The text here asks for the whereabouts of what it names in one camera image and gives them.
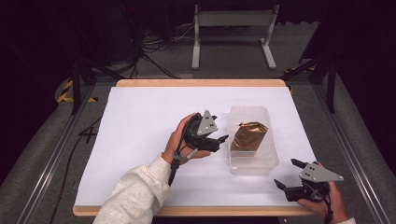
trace brown paper bag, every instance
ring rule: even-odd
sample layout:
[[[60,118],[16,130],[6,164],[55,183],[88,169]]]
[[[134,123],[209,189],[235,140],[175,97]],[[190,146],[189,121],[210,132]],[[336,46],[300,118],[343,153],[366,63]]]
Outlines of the brown paper bag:
[[[231,151],[257,151],[268,128],[259,122],[240,123]]]

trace white sleeve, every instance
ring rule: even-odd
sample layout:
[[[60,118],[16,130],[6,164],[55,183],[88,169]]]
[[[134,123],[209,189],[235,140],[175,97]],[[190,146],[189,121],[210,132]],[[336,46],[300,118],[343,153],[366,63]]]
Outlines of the white sleeve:
[[[336,224],[355,224],[355,223],[356,223],[356,222],[355,222],[355,218],[352,217],[352,218],[348,219],[347,221],[338,222],[338,223],[336,223]]]
[[[170,194],[171,167],[161,156],[149,166],[138,166],[121,178],[99,210],[94,224],[150,224]]]

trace clear plastic container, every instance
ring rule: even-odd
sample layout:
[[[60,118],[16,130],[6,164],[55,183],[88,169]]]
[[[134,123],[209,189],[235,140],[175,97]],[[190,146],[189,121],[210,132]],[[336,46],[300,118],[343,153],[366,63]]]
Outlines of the clear plastic container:
[[[231,151],[240,123],[259,122],[268,128],[257,151]],[[268,175],[279,164],[268,111],[262,106],[233,106],[227,117],[231,173],[234,175]]]

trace white tabletop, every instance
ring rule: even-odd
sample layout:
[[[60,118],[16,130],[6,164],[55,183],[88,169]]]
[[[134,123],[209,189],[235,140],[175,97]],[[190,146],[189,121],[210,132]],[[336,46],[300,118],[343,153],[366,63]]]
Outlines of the white tabletop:
[[[233,105],[268,109],[279,165],[269,175],[233,175],[225,142],[217,153],[178,169],[165,207],[298,206],[287,202],[274,178],[288,187],[299,186],[301,169],[290,159],[316,158],[287,87],[112,88],[75,206],[101,206],[121,176],[137,165],[150,164],[179,121],[192,112],[203,114],[208,109],[218,116],[219,130],[209,137],[223,136]]]

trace human hand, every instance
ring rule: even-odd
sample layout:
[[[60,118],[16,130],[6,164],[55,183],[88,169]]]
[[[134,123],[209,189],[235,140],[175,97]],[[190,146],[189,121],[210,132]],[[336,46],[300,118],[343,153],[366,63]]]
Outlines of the human hand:
[[[329,182],[330,193],[327,196],[327,201],[329,201],[329,197],[331,200],[331,208],[333,212],[333,220],[332,223],[339,223],[343,221],[347,221],[349,219],[347,215],[347,211],[344,204],[344,199],[341,194],[341,191],[337,188],[334,182]],[[307,199],[299,199],[297,204],[306,207],[316,213],[319,213],[323,219],[326,218],[328,213],[328,207],[325,202],[314,203]]]
[[[181,135],[183,134],[183,129],[186,126],[186,124],[189,122],[189,120],[194,116],[196,113],[192,113],[188,115],[186,118],[182,119],[180,123],[177,125],[177,128],[175,129],[174,132],[172,132],[171,136],[169,137],[168,143],[166,144],[166,149],[165,152],[163,153],[163,159],[167,161],[168,163],[172,163],[173,160],[173,153],[177,149],[177,145],[180,141],[180,138],[182,137]],[[190,147],[185,147],[186,143],[183,142],[181,143],[181,147],[184,147],[183,150],[181,150],[181,156],[187,157],[190,153],[192,153],[192,148]],[[203,157],[207,157],[211,154],[210,151],[205,151],[205,150],[198,150],[195,152],[195,154],[191,157],[192,159],[199,159]],[[186,163],[187,161],[181,161],[180,165]]]

